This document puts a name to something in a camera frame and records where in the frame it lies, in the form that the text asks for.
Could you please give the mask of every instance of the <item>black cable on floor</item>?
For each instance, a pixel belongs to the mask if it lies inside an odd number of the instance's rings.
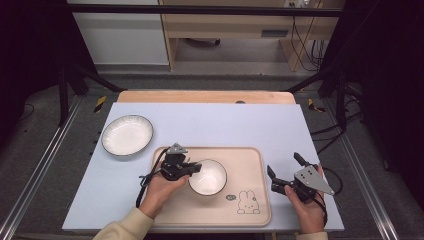
[[[353,114],[352,116],[347,117],[345,123],[351,122],[356,116],[359,116],[360,114],[362,114],[362,112],[357,112],[357,113]],[[341,123],[337,123],[337,124],[330,126],[328,128],[324,128],[324,129],[321,129],[321,130],[318,130],[318,131],[315,131],[315,132],[311,132],[310,134],[311,134],[311,136],[314,136],[314,135],[317,135],[317,134],[329,132],[329,131],[339,127],[340,125],[341,125]]]
[[[336,136],[329,137],[329,138],[312,139],[312,141],[314,141],[314,142],[322,142],[322,141],[333,140],[336,137],[337,137],[337,135]]]
[[[321,150],[317,152],[317,154],[320,154],[322,151],[327,149],[331,144],[333,144],[345,131],[341,131],[336,137],[334,137],[329,143],[327,143]]]
[[[343,190],[343,181],[342,181],[342,178],[335,171],[333,171],[333,170],[331,170],[331,169],[329,169],[327,167],[322,167],[322,170],[332,173],[337,178],[337,180],[339,180],[340,187],[339,187],[339,189],[337,189],[337,191],[334,191],[334,195],[337,195],[337,194],[341,193],[342,190]]]

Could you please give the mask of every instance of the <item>white bowl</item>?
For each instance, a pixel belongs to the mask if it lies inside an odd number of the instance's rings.
[[[189,178],[191,188],[204,196],[214,195],[221,191],[227,183],[225,168],[215,160],[202,160],[200,172],[193,173]]]
[[[102,144],[109,153],[126,156],[141,151],[152,137],[153,126],[149,120],[138,115],[127,115],[106,127]]]

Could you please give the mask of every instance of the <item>black cable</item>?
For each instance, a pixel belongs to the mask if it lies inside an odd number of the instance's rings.
[[[336,138],[337,136],[329,137],[329,138],[320,138],[320,139],[312,139],[314,142],[328,141]]]
[[[357,112],[357,113],[355,113],[355,114],[353,114],[352,116],[346,117],[346,123],[349,123],[349,121],[353,120],[353,118],[354,118],[354,117],[356,117],[356,116],[358,116],[358,115],[360,115],[360,114],[362,114],[362,112],[361,112],[361,111],[360,111],[360,112]],[[330,127],[328,127],[328,128],[324,128],[324,129],[322,129],[322,130],[318,130],[318,131],[316,131],[316,132],[311,132],[310,134],[311,134],[311,136],[314,136],[314,135],[317,135],[317,134],[321,134],[321,133],[329,132],[329,131],[331,131],[331,130],[333,130],[333,129],[337,128],[337,127],[339,127],[340,125],[341,125],[341,123],[337,123],[337,124],[335,124],[335,125],[333,125],[333,126],[330,126]]]
[[[327,224],[328,221],[328,213],[327,213],[327,207],[325,205],[325,201],[324,198],[321,196],[321,194],[318,194],[318,196],[321,198],[322,203],[320,203],[318,200],[315,199],[315,197],[311,197],[309,196],[309,194],[307,194],[305,191],[303,191],[301,188],[298,188],[297,186],[293,186],[294,189],[296,191],[300,191],[302,192],[302,194],[306,195],[309,197],[309,199],[311,199],[312,201],[314,201],[316,204],[318,204],[318,206],[322,209],[322,211],[324,212],[324,226]]]
[[[316,65],[316,67],[317,67],[317,71],[319,71],[319,67],[321,66],[321,63],[322,63],[322,60],[324,59],[323,57],[322,57],[322,50],[323,50],[323,48],[324,48],[324,41],[323,40],[321,40],[320,41],[320,44],[317,44],[318,45],[318,57],[315,57],[315,54],[314,54],[314,52],[315,52],[315,44],[316,44],[316,42],[317,42],[317,40],[314,40],[313,42],[312,42],[312,50],[311,50],[311,58],[312,58],[312,61],[313,61],[313,63]]]
[[[350,34],[349,38],[342,44],[340,49],[338,50],[337,54],[334,56],[334,59],[331,61],[331,63],[325,68],[321,69],[319,73],[311,76],[310,78],[306,79],[305,81],[296,84],[295,86],[288,88],[286,90],[281,90],[285,92],[297,92],[306,86],[316,82],[317,80],[322,80],[322,76],[327,76],[328,74],[334,74],[334,72],[337,69],[342,69],[343,67],[347,67],[347,61],[346,59],[349,59],[349,55],[352,55],[352,53],[356,53],[360,47],[360,44],[354,44],[357,42],[362,41],[364,34],[361,34],[361,31],[363,31],[363,26],[366,24],[372,13],[374,12],[375,8],[379,4],[380,0],[376,0],[374,5],[372,6],[371,10],[368,11],[365,18],[359,23],[359,25],[354,29],[353,33]]]
[[[339,187],[339,189],[337,191],[334,191],[334,195],[337,195],[337,194],[341,193],[342,190],[343,190],[343,181],[342,181],[341,177],[335,171],[333,171],[333,170],[331,170],[329,168],[322,167],[322,170],[331,172],[337,178],[337,180],[339,180],[340,187]]]
[[[309,24],[308,31],[306,32],[306,36],[307,36],[307,35],[309,35],[309,33],[311,32],[311,28],[312,28],[312,24],[313,24],[314,20],[315,20],[315,17],[312,17],[311,24]],[[302,48],[303,48],[303,50],[305,50],[306,56],[308,57],[308,59],[309,59],[309,61],[312,63],[312,65],[314,65],[314,67],[316,67],[316,68],[317,68],[317,70],[307,69],[307,68],[305,68],[305,66],[303,65],[302,59],[300,58],[300,55],[297,53],[296,48],[294,47],[294,43],[293,43],[293,32],[294,32],[294,31],[296,31],[297,37],[299,38],[300,43],[302,44]],[[291,45],[292,45],[293,51],[296,53],[297,59],[299,60],[300,64],[302,65],[303,69],[305,69],[305,70],[307,70],[307,71],[311,71],[311,72],[312,72],[312,71],[313,71],[313,72],[318,71],[319,66],[318,66],[318,65],[316,65],[316,64],[315,64],[315,62],[314,62],[314,61],[311,59],[311,57],[309,56],[308,51],[307,51],[306,46],[305,46],[305,43],[302,41],[302,38],[300,37],[300,34],[299,34],[299,32],[297,31],[297,27],[296,27],[296,18],[295,18],[295,16],[293,16],[293,25],[292,25],[292,31],[291,31],[291,39],[290,39],[290,42],[291,42]]]
[[[321,40],[321,47],[320,47],[320,49],[319,49],[319,59],[320,59],[320,64],[322,63],[322,61],[324,60],[324,56],[323,56],[323,52],[324,52],[324,43],[325,43],[325,41],[324,40]]]
[[[309,29],[308,29],[308,32],[306,33],[306,35],[308,35],[308,34],[309,34],[309,32],[310,32],[310,30],[311,30],[312,23],[313,23],[314,19],[315,19],[315,17],[313,17],[313,18],[312,18],[312,22],[311,22],[311,24],[309,25]],[[303,42],[302,38],[300,37],[299,32],[297,31],[297,27],[296,27],[296,17],[295,17],[295,16],[293,16],[293,28],[294,28],[294,30],[296,31],[296,34],[297,34],[297,37],[299,38],[300,43],[302,44],[302,48],[303,48],[303,50],[305,50],[305,54],[306,54],[306,56],[308,57],[308,60],[312,63],[312,65],[314,65],[314,63],[313,63],[313,62],[312,62],[312,60],[311,60],[311,57],[310,57],[310,56],[309,56],[309,54],[308,54],[308,51],[306,50],[305,43]]]
[[[143,180],[141,180],[141,189],[140,189],[140,193],[137,196],[137,200],[135,201],[135,206],[138,208],[140,207],[140,203],[141,203],[141,199],[143,198],[144,192],[146,191],[147,186],[149,185],[150,181],[152,180],[153,176],[160,172],[157,171],[156,168],[160,162],[160,159],[162,158],[162,155],[164,153],[166,153],[166,151],[168,151],[169,148],[165,148],[164,150],[162,150],[162,152],[159,154],[159,157],[156,159],[155,164],[152,167],[152,170],[150,171],[149,174],[147,174],[146,176],[143,177]]]
[[[299,60],[300,65],[302,65],[303,69],[305,69],[306,71],[315,72],[315,70],[307,69],[307,68],[303,65],[302,59],[300,58],[299,54],[298,54],[298,53],[297,53],[297,51],[296,51],[296,48],[294,47],[294,43],[293,43],[293,36],[294,36],[294,35],[293,35],[293,32],[294,32],[295,24],[296,24],[296,23],[295,23],[295,21],[294,21],[294,17],[293,17],[293,25],[292,25],[291,39],[290,39],[290,43],[291,43],[291,45],[292,45],[293,51],[294,51],[294,53],[296,53],[297,59]]]
[[[331,144],[333,144],[343,133],[345,133],[345,131],[341,131],[335,138],[333,138],[329,143],[327,143],[323,148],[321,148],[321,150],[319,150],[317,152],[317,154],[320,154],[322,151],[324,151],[325,149],[327,149]]]
[[[34,105],[29,104],[29,103],[25,103],[25,106],[30,106],[30,107],[32,108],[32,109],[31,109],[31,112],[30,112],[28,115],[26,115],[26,116],[24,116],[24,117],[20,118],[18,121],[23,121],[23,120],[25,120],[25,119],[29,118],[29,117],[30,117],[30,116],[34,113],[34,110],[35,110]]]
[[[351,100],[349,100],[349,101],[347,101],[346,103],[345,103],[345,108],[347,107],[347,105],[349,105],[349,103],[351,103],[351,102],[356,102],[356,103],[358,103],[357,101],[356,101],[356,99],[351,99]]]

